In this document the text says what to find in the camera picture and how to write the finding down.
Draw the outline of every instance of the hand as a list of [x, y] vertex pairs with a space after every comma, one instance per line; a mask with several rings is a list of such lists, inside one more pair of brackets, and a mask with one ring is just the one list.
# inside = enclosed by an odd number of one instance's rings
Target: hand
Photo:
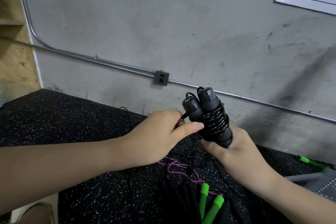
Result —
[[203, 123], [184, 121], [176, 123], [182, 113], [173, 111], [155, 111], [141, 122], [129, 134], [123, 137], [130, 167], [155, 163], [184, 137], [204, 128]]
[[223, 164], [237, 182], [260, 195], [270, 189], [273, 178], [278, 174], [267, 164], [244, 129], [231, 124], [230, 128], [233, 139], [227, 149], [205, 140], [201, 144]]

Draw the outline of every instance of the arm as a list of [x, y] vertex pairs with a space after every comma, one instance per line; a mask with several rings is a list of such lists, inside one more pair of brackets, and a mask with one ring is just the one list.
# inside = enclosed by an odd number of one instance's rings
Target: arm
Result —
[[245, 130], [233, 125], [230, 128], [233, 141], [227, 149], [204, 140], [202, 145], [235, 180], [294, 223], [335, 223], [336, 203], [279, 175], [266, 163]]
[[190, 122], [174, 129], [181, 116], [156, 111], [128, 135], [100, 142], [0, 148], [0, 215], [100, 174], [161, 160], [204, 127]]

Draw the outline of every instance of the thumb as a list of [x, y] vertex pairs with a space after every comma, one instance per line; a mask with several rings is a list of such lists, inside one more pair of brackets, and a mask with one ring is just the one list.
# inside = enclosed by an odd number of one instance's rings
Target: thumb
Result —
[[212, 154], [217, 159], [221, 159], [227, 151], [227, 149], [219, 146], [215, 142], [205, 141], [204, 139], [201, 140], [201, 144], [208, 153]]
[[171, 135], [176, 141], [180, 141], [186, 136], [191, 135], [204, 128], [204, 124], [201, 122], [189, 122], [179, 126], [171, 132]]

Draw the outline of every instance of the left hand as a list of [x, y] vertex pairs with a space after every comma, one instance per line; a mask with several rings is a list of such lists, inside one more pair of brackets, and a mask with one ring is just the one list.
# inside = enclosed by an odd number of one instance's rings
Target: left hand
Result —
[[204, 128], [203, 123], [183, 121], [177, 110], [155, 111], [123, 137], [130, 167], [155, 163], [164, 158], [184, 137]]

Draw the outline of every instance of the fingernail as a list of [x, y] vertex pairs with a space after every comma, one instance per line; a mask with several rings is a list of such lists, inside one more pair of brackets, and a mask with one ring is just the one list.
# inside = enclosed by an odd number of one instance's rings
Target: fingernail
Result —
[[203, 128], [204, 128], [204, 124], [201, 123], [201, 122], [197, 122], [197, 123], [194, 124], [194, 132], [197, 132], [197, 131], [199, 131]]

